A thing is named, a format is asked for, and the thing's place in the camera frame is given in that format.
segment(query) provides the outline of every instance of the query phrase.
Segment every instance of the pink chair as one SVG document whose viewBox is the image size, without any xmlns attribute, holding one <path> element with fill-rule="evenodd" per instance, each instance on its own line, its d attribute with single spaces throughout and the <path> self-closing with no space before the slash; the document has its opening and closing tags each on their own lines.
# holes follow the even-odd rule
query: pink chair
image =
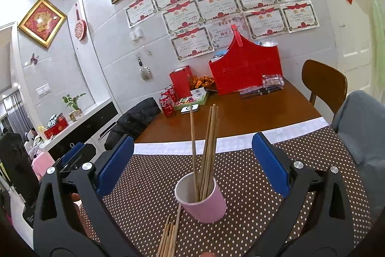
<svg viewBox="0 0 385 257">
<path fill-rule="evenodd" d="M 32 161 L 32 169 L 37 178 L 40 180 L 46 173 L 47 169 L 51 167 L 55 161 L 48 152 L 42 152 Z"/>
</svg>

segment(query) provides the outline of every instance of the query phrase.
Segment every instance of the potted plant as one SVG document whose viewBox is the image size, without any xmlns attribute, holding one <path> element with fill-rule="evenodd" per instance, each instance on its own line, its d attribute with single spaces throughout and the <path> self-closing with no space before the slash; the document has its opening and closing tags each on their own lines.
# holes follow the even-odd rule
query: potted plant
<svg viewBox="0 0 385 257">
<path fill-rule="evenodd" d="M 71 97 L 70 94 L 67 94 L 67 96 L 63 96 L 63 100 L 67 104 L 67 107 L 71 106 L 74 109 L 74 111 L 70 112 L 70 119 L 72 121 L 76 121 L 77 118 L 83 114 L 82 110 L 77 105 L 78 99 L 83 95 L 85 95 L 85 93 L 82 93 L 75 97 Z"/>
</svg>

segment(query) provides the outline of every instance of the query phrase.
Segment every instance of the coca-cola can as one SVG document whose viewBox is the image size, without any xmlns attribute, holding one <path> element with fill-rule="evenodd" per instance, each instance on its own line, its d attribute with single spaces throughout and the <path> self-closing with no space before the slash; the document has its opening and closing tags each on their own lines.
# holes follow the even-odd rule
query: coca-cola can
<svg viewBox="0 0 385 257">
<path fill-rule="evenodd" d="M 173 107 L 175 106 L 175 103 L 174 103 L 173 99 L 171 98 L 171 94 L 170 94 L 169 90 L 164 90 L 163 92 L 161 92 L 160 95 L 161 96 L 167 96 L 170 99 L 171 106 L 173 106 Z"/>
<path fill-rule="evenodd" d="M 175 89 L 171 86 L 165 88 L 165 91 L 169 91 L 169 95 L 171 97 L 171 99 L 173 100 L 173 102 L 176 104 L 178 102 L 178 98 L 176 97 L 176 94 L 175 94 Z"/>
<path fill-rule="evenodd" d="M 163 95 L 159 98 L 160 106 L 163 110 L 163 113 L 166 117 L 171 116 L 174 113 L 174 108 L 170 104 L 170 98 L 167 95 Z"/>
</svg>

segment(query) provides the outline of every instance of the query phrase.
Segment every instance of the cup rim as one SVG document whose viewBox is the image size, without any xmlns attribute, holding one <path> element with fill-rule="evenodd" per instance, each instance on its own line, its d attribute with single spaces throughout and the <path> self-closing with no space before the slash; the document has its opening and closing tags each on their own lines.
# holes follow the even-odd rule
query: cup rim
<svg viewBox="0 0 385 257">
<path fill-rule="evenodd" d="M 217 187 L 217 182 L 216 182 L 215 178 L 212 177 L 212 179 L 214 180 L 214 188 L 212 189 L 211 194 L 210 194 L 209 196 L 207 196 L 204 200 L 198 201 L 197 203 L 188 203 L 187 201 L 182 201 L 182 200 L 176 195 L 176 188 L 178 187 L 178 184 L 179 184 L 179 183 L 180 183 L 186 176 L 189 176 L 189 175 L 194 175 L 194 172 L 190 172 L 190 173 L 184 175 L 184 176 L 181 177 L 181 178 L 179 179 L 179 181 L 176 183 L 175 188 L 174 188 L 174 196 L 175 196 L 175 198 L 176 198 L 176 200 L 177 200 L 178 202 L 180 202 L 180 203 L 182 203 L 182 204 L 184 204 L 184 205 L 187 205 L 187 206 L 196 206 L 196 205 L 199 205 L 199 204 L 201 204 L 201 203 L 207 201 L 207 200 L 213 195 L 213 193 L 214 193 L 214 191 L 215 191 L 215 188 Z"/>
</svg>

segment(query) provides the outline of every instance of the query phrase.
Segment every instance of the gray curtain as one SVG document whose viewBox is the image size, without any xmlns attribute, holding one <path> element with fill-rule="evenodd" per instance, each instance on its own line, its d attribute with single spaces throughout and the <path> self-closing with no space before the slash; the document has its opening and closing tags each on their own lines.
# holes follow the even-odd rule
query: gray curtain
<svg viewBox="0 0 385 257">
<path fill-rule="evenodd" d="M 24 108 L 20 91 L 17 90 L 6 97 L 4 99 L 4 106 L 13 132 L 19 133 L 23 138 L 24 134 L 33 128 L 33 126 Z"/>
</svg>

